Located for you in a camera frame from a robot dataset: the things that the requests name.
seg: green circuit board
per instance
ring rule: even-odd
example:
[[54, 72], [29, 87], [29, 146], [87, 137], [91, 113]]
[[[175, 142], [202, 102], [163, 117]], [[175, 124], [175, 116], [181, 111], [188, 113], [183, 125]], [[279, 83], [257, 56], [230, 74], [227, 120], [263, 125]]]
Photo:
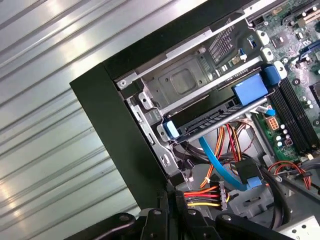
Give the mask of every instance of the green circuit board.
[[[318, 74], [318, 70], [320, 69], [320, 52], [309, 54], [309, 61], [298, 63], [295, 61], [299, 56], [300, 50], [320, 40], [320, 22], [315, 20], [303, 27], [297, 24], [290, 25], [286, 22], [286, 19], [290, 21], [290, 18], [287, 17], [290, 15], [290, 12], [305, 2], [307, 1], [289, 0], [285, 2], [282, 6], [262, 16], [263, 21], [261, 19], [260, 23], [255, 26], [255, 29], [264, 31], [269, 36], [270, 43], [266, 47], [271, 49], [275, 61], [281, 61], [284, 64], [288, 72], [287, 78], [298, 99], [301, 101], [314, 131], [318, 138], [320, 138], [320, 107], [315, 94], [310, 88], [311, 86], [320, 88], [320, 84], [317, 86], [317, 83], [320, 82], [320, 75]], [[259, 122], [280, 160], [294, 161], [300, 159], [294, 146], [277, 147], [275, 136], [279, 134], [279, 131], [271, 130], [267, 126], [263, 116], [259, 117]]]

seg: ram slot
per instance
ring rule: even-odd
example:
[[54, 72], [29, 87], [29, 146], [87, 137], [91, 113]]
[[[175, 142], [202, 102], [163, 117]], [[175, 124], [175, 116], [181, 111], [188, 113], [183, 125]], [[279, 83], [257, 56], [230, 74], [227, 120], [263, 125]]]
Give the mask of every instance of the ram slot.
[[291, 109], [295, 120], [297, 121], [302, 133], [304, 134], [309, 148], [315, 148], [320, 146], [319, 138], [312, 127], [308, 116], [302, 107], [295, 91], [293, 90], [289, 80], [286, 78], [280, 83], [280, 90], [286, 99], [286, 102]]
[[281, 119], [281, 122], [286, 125], [286, 128], [291, 136], [295, 148], [299, 153], [306, 153], [308, 151], [308, 145], [306, 144], [306, 139], [300, 131], [294, 116], [291, 113], [285, 99], [280, 93], [279, 89], [269, 96], [272, 105], [274, 106], [277, 115]]

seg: corrugated metal wall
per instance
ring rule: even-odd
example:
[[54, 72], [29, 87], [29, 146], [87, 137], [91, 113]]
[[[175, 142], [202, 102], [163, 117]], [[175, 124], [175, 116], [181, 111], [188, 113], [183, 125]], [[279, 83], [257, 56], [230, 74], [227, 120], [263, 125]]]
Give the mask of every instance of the corrugated metal wall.
[[0, 0], [1, 240], [138, 214], [69, 82], [202, 2]]

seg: motherboard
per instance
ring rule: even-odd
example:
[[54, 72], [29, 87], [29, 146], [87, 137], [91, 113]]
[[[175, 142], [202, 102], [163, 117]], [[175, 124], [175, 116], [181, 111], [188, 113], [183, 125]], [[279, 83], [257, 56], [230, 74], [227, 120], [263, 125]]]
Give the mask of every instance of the motherboard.
[[319, 19], [320, 1], [289, 0], [252, 21], [287, 71], [265, 105], [276, 116], [258, 116], [279, 160], [312, 158], [320, 145]]

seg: yellow wire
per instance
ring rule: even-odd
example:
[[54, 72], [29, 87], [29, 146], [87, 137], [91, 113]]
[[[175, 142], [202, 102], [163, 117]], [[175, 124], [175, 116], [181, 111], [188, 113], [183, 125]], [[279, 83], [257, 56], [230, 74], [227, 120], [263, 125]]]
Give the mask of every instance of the yellow wire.
[[[221, 127], [220, 127], [220, 132], [219, 132], [219, 135], [218, 135], [218, 140], [217, 140], [217, 143], [216, 143], [216, 146], [215, 146], [215, 150], [214, 150], [214, 154], [215, 154], [215, 155], [218, 154], [218, 151], [219, 151], [219, 149], [220, 149], [220, 146], [221, 146], [221, 143], [222, 143], [222, 139], [223, 139], [224, 133], [225, 133], [225, 130], [224, 130], [224, 128], [221, 126]], [[209, 178], [209, 177], [210, 177], [213, 169], [214, 169], [214, 166], [211, 164], [210, 167], [209, 167], [209, 170], [208, 170], [208, 172], [207, 172], [207, 174], [206, 174], [206, 177], [204, 178], [203, 182], [202, 182], [201, 185], [200, 185], [200, 188], [201, 188], [201, 189], [206, 186], [206, 184], [207, 184], [207, 182], [208, 182], [206, 178]]]
[[194, 206], [211, 206], [211, 207], [220, 207], [220, 204], [217, 203], [209, 203], [209, 202], [195, 202], [195, 203], [188, 203], [189, 207]]
[[233, 133], [233, 140], [234, 140], [234, 142], [236, 144], [237, 155], [238, 155], [238, 158], [239, 158], [239, 161], [240, 161], [241, 160], [241, 152], [240, 152], [239, 139], [237, 137], [237, 133], [236, 133], [235, 129], [232, 126], [230, 126], [230, 127], [231, 127], [231, 130], [232, 130], [232, 133]]

